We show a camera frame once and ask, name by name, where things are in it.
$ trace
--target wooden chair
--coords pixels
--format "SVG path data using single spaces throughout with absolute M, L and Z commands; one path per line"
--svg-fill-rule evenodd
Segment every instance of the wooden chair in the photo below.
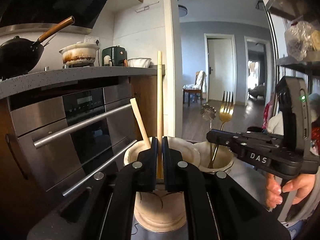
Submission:
M 195 84 L 197 82 L 197 78 L 199 75 L 200 71 L 196 72 L 196 81 Z M 204 76 L 205 74 L 202 76 L 202 80 L 200 83 L 200 89 L 188 89 L 188 88 L 184 88 L 183 89 L 183 103 L 184 103 L 184 98 L 185 98 L 185 94 L 186 92 L 188 93 L 188 106 L 190 106 L 190 94 L 200 94 L 200 107 L 202 107 L 202 87 L 203 87 L 203 82 L 204 82 Z

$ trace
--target range hood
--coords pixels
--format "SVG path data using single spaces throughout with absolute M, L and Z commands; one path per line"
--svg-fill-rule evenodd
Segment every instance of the range hood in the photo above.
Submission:
M 73 15 L 68 32 L 90 33 L 107 0 L 0 0 L 0 35 L 44 31 Z

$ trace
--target oven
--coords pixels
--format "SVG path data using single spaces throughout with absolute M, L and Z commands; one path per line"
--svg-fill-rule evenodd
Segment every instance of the oven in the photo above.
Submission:
M 23 158 L 47 192 L 60 194 L 135 139 L 131 85 L 81 91 L 11 112 Z M 116 173 L 123 156 L 104 172 Z

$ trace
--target fork handle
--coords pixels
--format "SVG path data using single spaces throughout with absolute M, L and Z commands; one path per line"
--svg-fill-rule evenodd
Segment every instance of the fork handle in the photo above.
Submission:
M 222 125 L 221 125 L 220 131 L 222 131 L 223 125 L 224 125 L 224 122 L 223 122 Z M 219 147 L 218 144 L 216 144 L 215 147 L 214 147 L 213 157 L 212 157 L 212 160 L 210 160 L 210 163 L 209 163 L 209 166 L 208 166 L 209 169 L 210 169 L 210 168 L 213 169 L 213 162 L 214 162 L 214 159 L 215 159 L 215 157 L 216 157 L 216 155 L 217 155 L 218 147 Z

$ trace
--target silver screw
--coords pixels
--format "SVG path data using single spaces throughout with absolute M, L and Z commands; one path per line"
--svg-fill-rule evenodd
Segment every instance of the silver screw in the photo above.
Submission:
M 132 167 L 134 167 L 135 169 L 141 168 L 142 163 L 141 162 L 134 162 L 134 163 L 132 163 Z
M 184 161 L 180 161 L 180 162 L 178 162 L 178 166 L 179 166 L 180 168 L 186 168 L 186 167 L 188 166 L 188 163 L 186 163 L 186 162 L 184 162 Z
M 216 174 L 220 179 L 225 179 L 227 177 L 227 174 L 224 171 L 218 171 Z
M 102 172 L 97 172 L 93 175 L 96 180 L 103 179 L 104 174 Z

